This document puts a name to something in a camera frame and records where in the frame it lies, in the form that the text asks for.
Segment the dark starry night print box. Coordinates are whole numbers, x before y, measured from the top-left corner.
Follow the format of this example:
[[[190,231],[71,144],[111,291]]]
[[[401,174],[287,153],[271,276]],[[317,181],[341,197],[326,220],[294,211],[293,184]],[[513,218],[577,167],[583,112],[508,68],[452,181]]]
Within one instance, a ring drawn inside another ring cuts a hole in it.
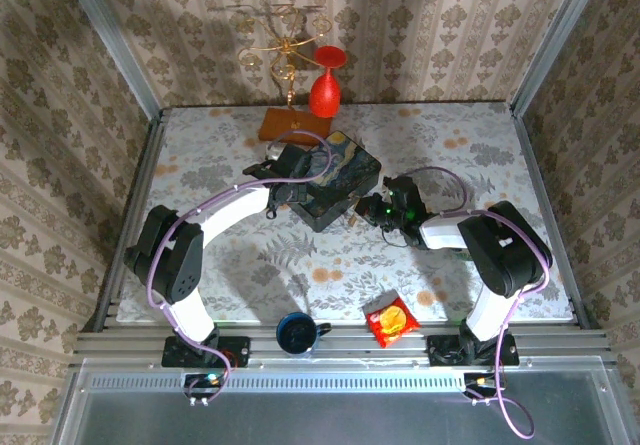
[[[381,163],[342,131],[326,142],[332,154],[329,170],[306,182],[306,199],[291,206],[314,232],[322,232],[377,184]]]

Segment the red wine glass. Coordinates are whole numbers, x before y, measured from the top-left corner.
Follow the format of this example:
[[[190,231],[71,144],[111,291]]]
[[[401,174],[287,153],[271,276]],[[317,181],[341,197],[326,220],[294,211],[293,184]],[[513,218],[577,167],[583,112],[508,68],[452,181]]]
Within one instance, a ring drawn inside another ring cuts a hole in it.
[[[341,89],[333,72],[346,64],[347,55],[338,47],[323,46],[316,50],[315,61],[324,68],[324,73],[311,88],[309,108],[317,117],[333,118],[339,111],[341,101]]]

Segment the floral white table mat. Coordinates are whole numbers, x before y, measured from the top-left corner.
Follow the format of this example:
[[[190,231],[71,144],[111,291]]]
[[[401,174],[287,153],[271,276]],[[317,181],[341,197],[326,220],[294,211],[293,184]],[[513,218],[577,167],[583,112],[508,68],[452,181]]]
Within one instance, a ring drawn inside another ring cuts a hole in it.
[[[149,206],[187,211],[238,183],[260,161],[261,107],[176,108],[148,194]],[[507,200],[546,234],[514,122],[501,103],[345,105],[333,121],[381,163],[385,176],[410,172],[425,204],[487,208]],[[282,208],[258,214],[205,250],[199,284],[207,311],[228,322],[274,323],[300,310],[332,323],[360,323],[362,306],[396,290],[423,322],[458,321],[481,287],[476,269],[449,250],[411,250],[397,233],[340,216],[320,233]]]

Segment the red snack packet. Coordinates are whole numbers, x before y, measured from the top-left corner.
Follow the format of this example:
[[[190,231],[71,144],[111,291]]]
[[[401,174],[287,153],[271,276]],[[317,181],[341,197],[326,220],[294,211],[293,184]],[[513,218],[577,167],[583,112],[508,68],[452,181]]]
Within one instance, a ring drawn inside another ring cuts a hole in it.
[[[420,325],[396,290],[388,290],[362,307],[366,323],[381,348],[387,348]]]

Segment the dark blue mug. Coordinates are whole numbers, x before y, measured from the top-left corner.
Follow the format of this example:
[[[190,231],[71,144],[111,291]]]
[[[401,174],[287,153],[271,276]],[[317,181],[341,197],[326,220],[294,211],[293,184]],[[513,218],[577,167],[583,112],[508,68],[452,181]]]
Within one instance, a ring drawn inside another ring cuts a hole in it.
[[[306,357],[313,353],[319,339],[332,331],[330,323],[316,323],[302,312],[283,317],[276,327],[276,341],[288,355]]]

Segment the right connector board with LED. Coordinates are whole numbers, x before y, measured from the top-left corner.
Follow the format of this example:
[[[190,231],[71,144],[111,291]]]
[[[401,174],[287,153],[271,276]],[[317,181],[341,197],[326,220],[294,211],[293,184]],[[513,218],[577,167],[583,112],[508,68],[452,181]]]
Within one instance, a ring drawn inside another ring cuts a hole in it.
[[[471,401],[473,405],[479,403],[491,405],[497,400],[497,387],[495,375],[492,373],[465,373],[463,395]]]

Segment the connector board with led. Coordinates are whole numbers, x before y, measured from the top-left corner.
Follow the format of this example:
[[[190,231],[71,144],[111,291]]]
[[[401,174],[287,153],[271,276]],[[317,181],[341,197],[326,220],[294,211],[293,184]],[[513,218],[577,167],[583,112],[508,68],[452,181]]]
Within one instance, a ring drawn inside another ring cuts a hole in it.
[[[191,407],[207,407],[226,384],[226,373],[193,373],[184,376],[182,392]]]
[[[471,401],[473,405],[479,403],[491,405],[497,400],[497,387],[495,375],[492,373],[465,373],[463,395]]]

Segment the left connector board with LED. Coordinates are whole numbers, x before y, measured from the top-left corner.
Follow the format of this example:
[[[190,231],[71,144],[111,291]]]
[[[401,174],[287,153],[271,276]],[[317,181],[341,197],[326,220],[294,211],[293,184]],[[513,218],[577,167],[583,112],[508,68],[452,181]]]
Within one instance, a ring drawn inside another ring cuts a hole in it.
[[[191,407],[207,407],[226,384],[226,373],[193,373],[184,376],[182,392]]]

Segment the aluminium front frame rail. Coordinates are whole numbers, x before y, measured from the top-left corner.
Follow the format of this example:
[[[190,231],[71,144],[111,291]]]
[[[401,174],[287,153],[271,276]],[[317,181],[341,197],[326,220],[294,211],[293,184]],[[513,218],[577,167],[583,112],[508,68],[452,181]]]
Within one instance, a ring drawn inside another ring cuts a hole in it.
[[[409,333],[388,348],[381,348],[373,334],[363,325],[335,325],[331,332],[319,340],[313,354],[317,359],[353,359],[356,361],[398,361],[420,364],[427,359],[427,338],[436,334],[452,334],[457,329],[444,323],[435,323]],[[606,333],[601,330],[583,330],[572,324],[512,324],[509,332],[523,362],[532,363],[537,357],[597,356],[606,364],[614,364],[616,355],[609,346]],[[286,355],[278,347],[275,327],[222,326],[220,334],[250,338],[250,366],[253,368]],[[166,326],[143,324],[137,326],[110,326],[98,333],[78,336],[71,356],[73,365],[86,359],[114,362],[131,359],[136,364],[150,367],[160,364],[164,342],[171,335]]]

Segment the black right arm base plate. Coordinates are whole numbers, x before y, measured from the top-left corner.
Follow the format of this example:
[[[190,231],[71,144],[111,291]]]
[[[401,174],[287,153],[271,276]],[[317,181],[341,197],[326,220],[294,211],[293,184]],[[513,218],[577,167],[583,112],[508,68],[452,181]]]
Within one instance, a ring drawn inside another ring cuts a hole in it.
[[[431,366],[491,366],[495,362],[497,339],[488,342],[466,342],[459,335],[431,335],[427,337],[426,352]],[[514,337],[506,333],[499,353],[501,366],[520,364]]]

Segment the aluminium left side rail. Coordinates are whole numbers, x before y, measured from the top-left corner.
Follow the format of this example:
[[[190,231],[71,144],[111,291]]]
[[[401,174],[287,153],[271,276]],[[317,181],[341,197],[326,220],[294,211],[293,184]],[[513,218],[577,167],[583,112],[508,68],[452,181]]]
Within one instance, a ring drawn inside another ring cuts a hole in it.
[[[167,112],[161,109],[149,121],[148,133],[131,183],[113,259],[103,280],[94,314],[85,326],[85,332],[101,332],[111,305],[120,298],[127,271],[124,263],[126,249],[137,241],[139,227],[144,221],[144,210],[165,134],[166,115]]]

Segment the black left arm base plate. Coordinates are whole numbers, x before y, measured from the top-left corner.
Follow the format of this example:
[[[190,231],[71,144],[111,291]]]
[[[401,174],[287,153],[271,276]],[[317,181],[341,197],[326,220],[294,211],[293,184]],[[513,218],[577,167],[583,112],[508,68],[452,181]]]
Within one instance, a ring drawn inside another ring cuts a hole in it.
[[[232,368],[245,368],[250,357],[251,340],[246,336],[222,336],[218,351],[224,355]],[[168,337],[164,343],[161,366],[165,368],[223,368],[221,358],[184,343],[179,337]]]

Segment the aluminium left frame post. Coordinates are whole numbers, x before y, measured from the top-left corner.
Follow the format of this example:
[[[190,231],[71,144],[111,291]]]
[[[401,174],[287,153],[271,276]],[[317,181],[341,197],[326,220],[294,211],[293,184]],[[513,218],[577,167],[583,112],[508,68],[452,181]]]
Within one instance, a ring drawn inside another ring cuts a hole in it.
[[[149,80],[128,45],[124,29],[118,24],[116,13],[108,0],[78,0],[107,52],[133,93],[136,102],[149,120],[160,114],[162,106],[156,99]]]

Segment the aluminium frame post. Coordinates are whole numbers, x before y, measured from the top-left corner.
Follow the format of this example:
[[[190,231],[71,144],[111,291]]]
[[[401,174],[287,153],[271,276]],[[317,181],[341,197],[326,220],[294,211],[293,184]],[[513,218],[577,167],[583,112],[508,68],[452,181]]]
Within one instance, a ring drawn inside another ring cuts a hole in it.
[[[136,102],[149,120],[160,114],[162,106],[156,99],[149,80],[128,45],[124,29],[118,24],[116,13],[108,0],[78,0],[107,52],[133,93]]]
[[[510,111],[522,117],[558,58],[569,35],[580,21],[589,0],[562,0],[537,48],[521,84],[510,101]]]

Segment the aluminium right frame post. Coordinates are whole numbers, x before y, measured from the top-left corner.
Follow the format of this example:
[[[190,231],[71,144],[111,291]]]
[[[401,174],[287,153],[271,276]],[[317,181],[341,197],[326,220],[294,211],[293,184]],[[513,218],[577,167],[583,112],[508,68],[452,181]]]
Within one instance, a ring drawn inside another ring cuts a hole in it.
[[[510,111],[522,117],[558,58],[569,35],[580,21],[589,0],[562,0],[537,48],[521,84],[510,101]]]

